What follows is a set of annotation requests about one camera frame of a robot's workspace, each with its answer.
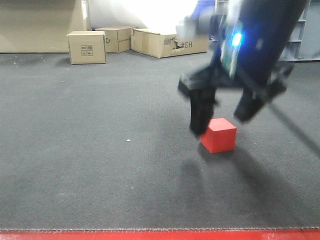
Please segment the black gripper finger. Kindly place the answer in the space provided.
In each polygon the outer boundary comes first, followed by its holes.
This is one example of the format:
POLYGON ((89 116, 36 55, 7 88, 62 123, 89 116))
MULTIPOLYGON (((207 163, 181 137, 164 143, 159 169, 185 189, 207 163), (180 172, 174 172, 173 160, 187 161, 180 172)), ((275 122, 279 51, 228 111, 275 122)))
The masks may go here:
POLYGON ((216 88, 197 89, 190 93, 191 118, 189 128, 195 136, 201 136, 208 128, 214 114, 216 88))
POLYGON ((249 122, 264 105, 265 103, 259 97, 253 97, 251 90, 244 88, 233 115, 240 122, 249 122))

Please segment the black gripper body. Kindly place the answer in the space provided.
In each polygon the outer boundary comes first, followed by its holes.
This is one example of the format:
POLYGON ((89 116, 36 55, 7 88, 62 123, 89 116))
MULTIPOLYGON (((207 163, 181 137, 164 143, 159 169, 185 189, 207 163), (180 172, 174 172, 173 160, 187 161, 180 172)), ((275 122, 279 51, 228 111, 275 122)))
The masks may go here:
POLYGON ((271 69, 266 83, 258 83, 257 79, 240 66, 236 68, 235 75, 230 77, 222 66, 215 63, 191 75, 181 75, 177 89, 186 98, 194 98, 198 102, 216 103, 217 88, 240 88, 252 92, 254 100, 270 103, 287 90, 285 80, 293 69, 293 63, 278 61, 271 69))

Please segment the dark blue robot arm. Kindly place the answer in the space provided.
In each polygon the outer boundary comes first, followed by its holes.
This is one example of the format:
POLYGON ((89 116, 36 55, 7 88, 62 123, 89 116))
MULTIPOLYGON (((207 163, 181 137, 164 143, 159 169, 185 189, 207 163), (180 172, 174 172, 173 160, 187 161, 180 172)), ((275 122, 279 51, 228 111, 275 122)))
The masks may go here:
POLYGON ((231 0, 221 13, 187 16, 176 26, 186 40, 213 34, 217 40, 208 66, 180 77, 178 90, 190 101, 190 131, 201 136, 217 104, 218 88, 242 89, 234 116, 250 121, 286 90, 294 66, 280 59, 300 16, 304 0, 231 0))

